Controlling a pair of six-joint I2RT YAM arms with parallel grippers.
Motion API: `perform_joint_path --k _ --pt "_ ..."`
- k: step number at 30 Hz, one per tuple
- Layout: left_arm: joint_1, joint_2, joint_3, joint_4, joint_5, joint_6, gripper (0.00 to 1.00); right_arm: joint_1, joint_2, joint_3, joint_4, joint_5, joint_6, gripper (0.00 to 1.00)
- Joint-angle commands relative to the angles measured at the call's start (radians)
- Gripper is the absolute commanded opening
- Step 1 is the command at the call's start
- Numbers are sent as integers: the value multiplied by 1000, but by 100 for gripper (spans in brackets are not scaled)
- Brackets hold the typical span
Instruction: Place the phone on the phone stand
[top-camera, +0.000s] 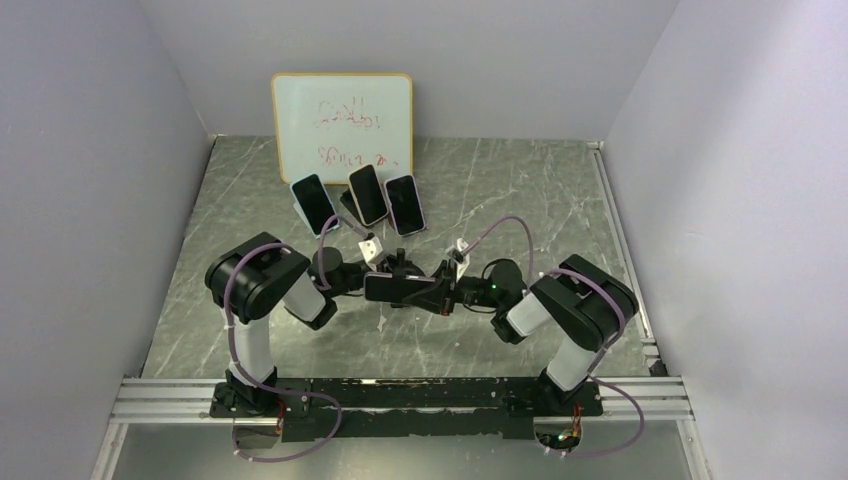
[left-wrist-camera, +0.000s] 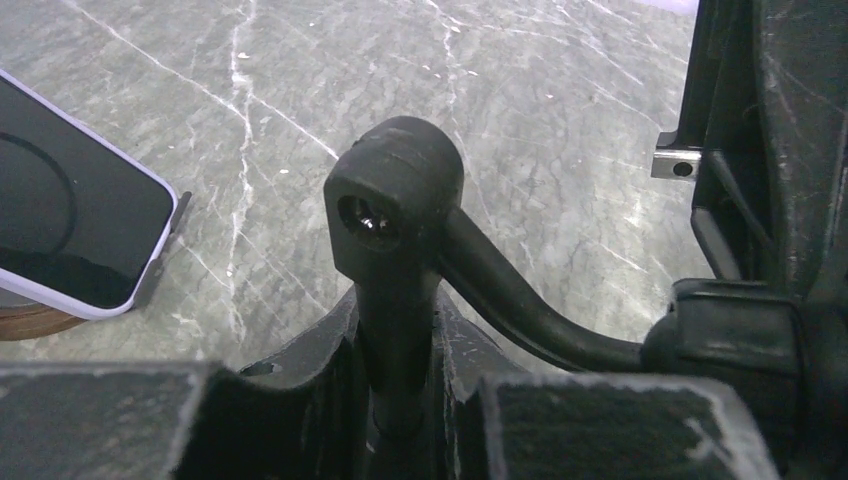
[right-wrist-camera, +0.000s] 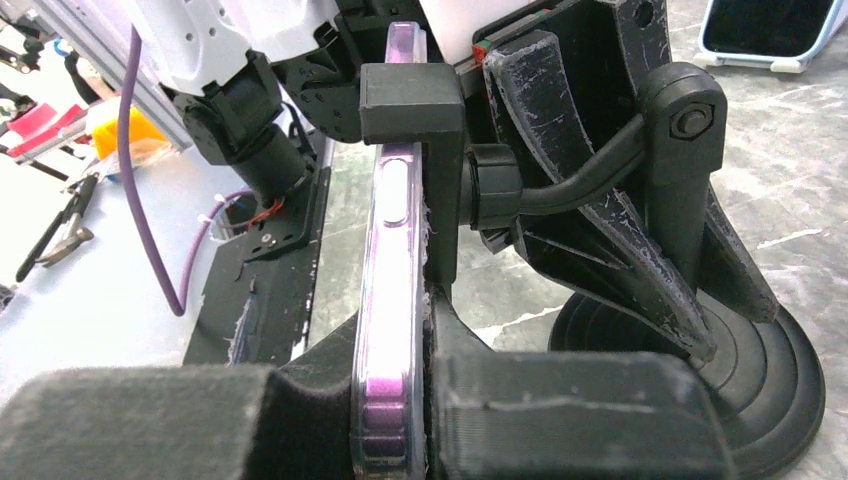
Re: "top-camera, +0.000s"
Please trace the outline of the phone with lilac case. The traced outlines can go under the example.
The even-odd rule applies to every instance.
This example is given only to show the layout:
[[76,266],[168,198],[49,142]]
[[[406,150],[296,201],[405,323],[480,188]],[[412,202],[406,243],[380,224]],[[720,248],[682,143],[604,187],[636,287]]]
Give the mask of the phone with lilac case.
[[417,183],[413,175],[392,178],[384,183],[392,225],[400,236],[426,228]]

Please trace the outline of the phone with beige case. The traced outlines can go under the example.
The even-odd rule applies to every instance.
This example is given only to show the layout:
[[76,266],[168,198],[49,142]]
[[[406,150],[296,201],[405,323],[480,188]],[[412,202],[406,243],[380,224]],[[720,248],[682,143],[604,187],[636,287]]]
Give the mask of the phone with beige case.
[[388,215],[383,190],[372,164],[366,164],[348,175],[348,185],[361,223],[371,226]]

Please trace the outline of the phone with blue case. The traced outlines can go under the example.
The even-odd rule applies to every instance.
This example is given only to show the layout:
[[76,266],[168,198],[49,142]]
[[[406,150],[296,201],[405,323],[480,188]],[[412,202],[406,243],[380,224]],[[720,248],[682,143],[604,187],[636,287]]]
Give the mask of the phone with blue case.
[[337,220],[331,220],[336,214],[327,189],[320,177],[313,173],[290,185],[290,190],[296,200],[306,225],[315,236],[320,236],[327,222],[328,229],[338,226]]

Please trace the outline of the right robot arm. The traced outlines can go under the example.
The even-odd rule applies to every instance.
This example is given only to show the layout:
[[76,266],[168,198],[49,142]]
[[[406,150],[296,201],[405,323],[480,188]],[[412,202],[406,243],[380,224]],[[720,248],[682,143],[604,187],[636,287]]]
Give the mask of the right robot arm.
[[577,254],[532,283],[507,259],[496,260],[484,277],[459,276],[445,266],[407,288],[396,302],[443,316],[458,304],[489,309],[495,334],[508,344],[556,325],[564,334],[562,342],[534,380],[529,399],[519,402],[537,414],[553,415],[585,412],[580,394],[640,311],[633,290]]

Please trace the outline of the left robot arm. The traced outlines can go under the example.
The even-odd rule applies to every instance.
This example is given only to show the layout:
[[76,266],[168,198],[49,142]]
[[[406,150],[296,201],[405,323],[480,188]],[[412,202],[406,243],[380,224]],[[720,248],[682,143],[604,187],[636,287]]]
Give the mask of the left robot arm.
[[331,247],[308,258],[261,232],[212,262],[204,283],[224,316],[230,349],[215,406],[261,416],[279,405],[270,351],[272,311],[281,305],[310,329],[324,327],[338,311],[335,298],[362,290],[365,274],[386,264],[387,253],[376,236],[368,235],[359,247],[362,259],[354,263]]

